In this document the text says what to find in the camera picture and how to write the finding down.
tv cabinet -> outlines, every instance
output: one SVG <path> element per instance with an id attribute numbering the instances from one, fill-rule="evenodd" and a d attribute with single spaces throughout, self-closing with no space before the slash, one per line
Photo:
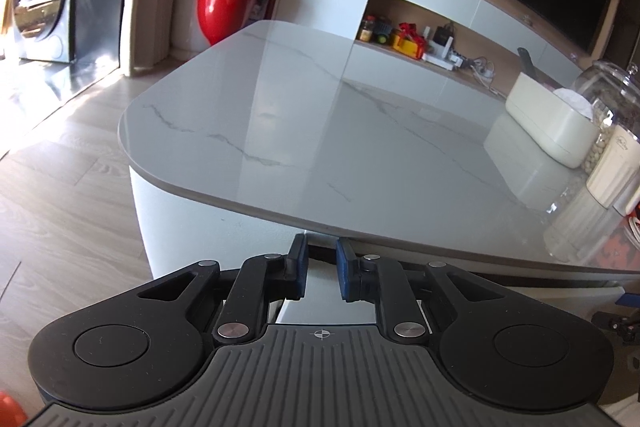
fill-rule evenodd
<path id="1" fill-rule="evenodd" d="M 582 68 L 571 60 L 551 42 L 540 36 L 533 28 L 529 28 L 511 14 L 499 9 L 486 0 L 405 0 L 458 25 L 469 28 L 475 33 L 499 44 L 512 54 L 517 48 L 528 49 L 531 59 L 539 70 L 548 74 L 553 80 L 568 87 L 582 73 Z M 490 50 L 486 52 L 489 59 L 500 67 L 500 59 L 492 57 Z"/>

wooden floor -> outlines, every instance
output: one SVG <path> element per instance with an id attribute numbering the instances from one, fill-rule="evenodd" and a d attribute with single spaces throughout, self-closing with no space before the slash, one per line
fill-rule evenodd
<path id="1" fill-rule="evenodd" d="M 27 367 L 33 335 L 151 279 L 116 127 L 176 66 L 108 76 L 0 160 L 0 389 L 29 415 L 42 406 Z"/>

marble countertop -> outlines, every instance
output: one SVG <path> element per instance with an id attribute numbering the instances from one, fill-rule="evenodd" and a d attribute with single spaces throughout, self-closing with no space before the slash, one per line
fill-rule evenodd
<path id="1" fill-rule="evenodd" d="M 135 99 L 118 133 L 149 182 L 243 214 L 403 250 L 640 272 L 622 216 L 503 100 L 318 30 L 249 26 Z"/>

orange object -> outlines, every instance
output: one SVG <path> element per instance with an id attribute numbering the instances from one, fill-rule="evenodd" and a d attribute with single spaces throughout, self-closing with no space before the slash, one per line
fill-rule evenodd
<path id="1" fill-rule="evenodd" d="M 634 211 L 631 216 L 636 216 L 637 213 L 638 211 Z M 636 271 L 640 269 L 640 250 L 637 244 L 629 229 L 628 217 L 624 217 L 590 264 L 611 270 Z"/>
<path id="2" fill-rule="evenodd" d="M 7 393 L 0 391 L 0 427 L 18 427 L 27 421 L 22 407 Z"/>

kitchen island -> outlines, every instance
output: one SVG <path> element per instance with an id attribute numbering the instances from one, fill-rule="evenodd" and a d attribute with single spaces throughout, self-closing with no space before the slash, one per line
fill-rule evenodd
<path id="1" fill-rule="evenodd" d="M 118 133 L 155 277 L 286 253 L 301 230 L 481 273 L 640 277 L 625 219 L 503 99 L 333 34 L 255 23 L 135 99 Z"/>

